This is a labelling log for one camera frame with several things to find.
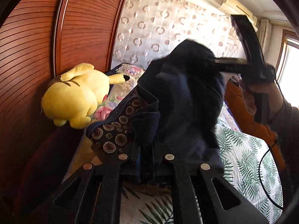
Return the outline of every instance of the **slatted wood panel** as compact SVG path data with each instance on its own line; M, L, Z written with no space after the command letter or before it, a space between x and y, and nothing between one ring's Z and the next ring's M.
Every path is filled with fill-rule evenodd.
M55 129L40 115L52 78L59 0L21 0L0 28L0 189L13 197L28 159Z
M61 62L58 72L87 62L108 69L114 31L124 0L68 0L62 25Z

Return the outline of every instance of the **metal pin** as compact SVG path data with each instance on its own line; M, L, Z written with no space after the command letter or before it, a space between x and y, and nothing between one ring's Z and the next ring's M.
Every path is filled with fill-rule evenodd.
M128 155L127 154L120 154L118 156L119 160L126 160L128 158Z
M85 164L83 165L83 168L84 168L85 170L92 169L92 164L91 164L91 163L85 163Z
M200 168L201 168L202 170L207 171L207 170L209 170L211 167L210 167L210 165L207 164L207 163L202 163L202 164L200 165Z
M172 154L166 154L165 155L165 159L169 160L169 161L174 160L174 155L172 155Z

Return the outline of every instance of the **air conditioner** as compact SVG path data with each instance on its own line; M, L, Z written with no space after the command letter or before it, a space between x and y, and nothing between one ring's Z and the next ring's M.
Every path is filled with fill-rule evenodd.
M222 5L219 7L219 10L224 12L226 15L231 14L242 14L246 15L249 21L252 23L255 32L258 31L256 27L258 19L256 16L252 14L246 7L244 7L240 2L237 0L223 0Z

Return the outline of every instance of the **plush toy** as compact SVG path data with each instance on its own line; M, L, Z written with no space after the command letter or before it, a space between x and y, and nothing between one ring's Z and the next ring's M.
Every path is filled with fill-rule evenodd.
M128 76L107 76L94 70L94 66L81 63L55 80L41 99L44 114L63 126L67 121L75 129L83 129L109 92L110 84L122 83Z

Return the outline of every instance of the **patterned wallpaper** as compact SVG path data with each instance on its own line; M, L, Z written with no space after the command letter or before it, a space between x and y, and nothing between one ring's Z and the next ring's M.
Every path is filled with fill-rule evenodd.
M240 42L228 16L186 0L126 0L113 61L146 69L186 38L204 44L218 57L236 56Z

